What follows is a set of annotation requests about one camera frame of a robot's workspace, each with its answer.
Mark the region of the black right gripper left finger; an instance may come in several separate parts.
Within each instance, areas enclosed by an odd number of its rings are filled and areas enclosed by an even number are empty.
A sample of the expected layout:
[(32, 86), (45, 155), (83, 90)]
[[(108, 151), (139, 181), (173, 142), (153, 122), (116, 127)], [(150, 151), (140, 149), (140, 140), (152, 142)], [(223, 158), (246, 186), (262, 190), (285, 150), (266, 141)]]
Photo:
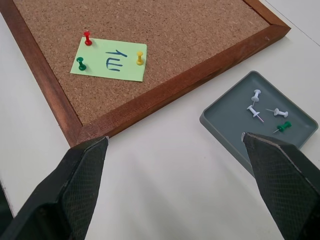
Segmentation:
[(109, 138), (70, 148), (33, 190), (2, 240), (83, 240), (97, 204)]

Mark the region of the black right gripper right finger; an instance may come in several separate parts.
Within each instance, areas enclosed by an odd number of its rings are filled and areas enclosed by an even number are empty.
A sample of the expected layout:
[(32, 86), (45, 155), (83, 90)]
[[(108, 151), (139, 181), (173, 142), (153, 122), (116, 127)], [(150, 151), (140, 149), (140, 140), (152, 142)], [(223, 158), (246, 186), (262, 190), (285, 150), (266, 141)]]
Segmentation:
[(320, 238), (320, 170), (293, 144), (244, 132), (259, 193), (286, 240)]

